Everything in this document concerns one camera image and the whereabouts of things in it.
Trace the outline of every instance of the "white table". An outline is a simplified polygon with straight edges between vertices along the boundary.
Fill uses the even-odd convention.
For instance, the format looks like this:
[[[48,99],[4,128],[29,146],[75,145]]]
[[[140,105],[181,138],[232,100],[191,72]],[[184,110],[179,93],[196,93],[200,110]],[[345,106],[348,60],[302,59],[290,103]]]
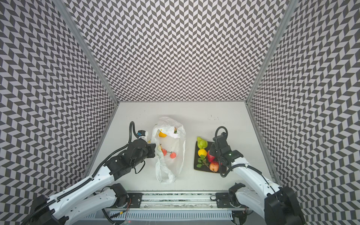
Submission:
[[[212,141],[219,126],[228,129],[228,144],[231,149],[238,150],[253,167],[271,179],[244,102],[120,103],[90,174],[108,154],[127,143],[131,121],[135,122],[136,131],[146,130],[151,137],[153,126],[161,116],[171,117],[184,125],[186,150],[182,172],[174,183],[161,184],[155,176],[157,159],[146,159],[146,166],[139,174],[132,170],[116,181],[127,191],[225,191],[235,182],[246,185],[234,172],[222,178],[217,173],[194,170],[197,136]]]

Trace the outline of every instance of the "chevron pattern wall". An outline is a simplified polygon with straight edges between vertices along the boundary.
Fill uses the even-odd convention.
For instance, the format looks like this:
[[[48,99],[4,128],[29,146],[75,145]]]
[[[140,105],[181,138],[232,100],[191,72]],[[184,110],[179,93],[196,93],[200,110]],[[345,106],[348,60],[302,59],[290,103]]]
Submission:
[[[0,12],[0,224],[20,224],[81,179],[114,103],[50,0]]]
[[[65,0],[121,101],[244,100],[288,0]]]
[[[308,224],[360,224],[359,8],[301,0],[251,102]]]

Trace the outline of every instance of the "white plastic bag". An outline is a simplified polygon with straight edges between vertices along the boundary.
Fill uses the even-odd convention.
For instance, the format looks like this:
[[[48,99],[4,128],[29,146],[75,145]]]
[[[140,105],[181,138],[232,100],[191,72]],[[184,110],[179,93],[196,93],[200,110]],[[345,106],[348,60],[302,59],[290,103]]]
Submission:
[[[160,131],[167,136],[159,137]],[[185,140],[186,133],[183,125],[169,117],[161,117],[154,126],[151,143],[156,144],[155,154],[158,156],[158,161],[155,165],[155,173],[158,181],[162,183],[175,182],[176,176],[179,175],[184,165]],[[168,152],[175,152],[176,157],[171,159],[169,153],[164,156],[162,148]]]

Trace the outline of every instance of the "apple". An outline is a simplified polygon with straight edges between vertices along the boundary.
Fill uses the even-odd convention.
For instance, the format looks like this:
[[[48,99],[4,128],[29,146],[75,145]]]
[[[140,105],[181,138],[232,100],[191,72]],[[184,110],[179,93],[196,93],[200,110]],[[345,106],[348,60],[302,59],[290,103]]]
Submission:
[[[175,152],[173,152],[173,153],[170,154],[170,158],[174,159],[175,157],[176,157],[176,153],[175,153]]]
[[[217,172],[219,170],[219,163],[216,162],[216,161],[212,161],[209,165],[209,169],[212,171],[212,172]]]
[[[215,159],[215,156],[210,155],[210,150],[207,151],[207,160],[209,162],[212,162]]]

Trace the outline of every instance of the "black plate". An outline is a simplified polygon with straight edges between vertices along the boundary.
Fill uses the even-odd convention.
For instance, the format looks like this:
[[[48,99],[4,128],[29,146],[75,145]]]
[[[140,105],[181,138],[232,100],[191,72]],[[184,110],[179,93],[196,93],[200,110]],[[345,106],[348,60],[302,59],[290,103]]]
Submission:
[[[213,142],[207,142],[207,147],[205,148],[206,152],[210,150],[211,145],[213,144]],[[198,151],[199,151],[199,147],[198,147],[198,142],[196,141],[195,143],[195,156],[194,156],[194,170],[198,170],[198,171],[204,171],[204,172],[210,172],[210,173],[219,173],[219,170],[217,172],[212,172],[207,166],[202,166],[200,168],[196,167],[198,163],[198,158],[200,158],[200,156],[198,155]],[[223,173],[226,172],[226,166],[221,166],[221,170]]]

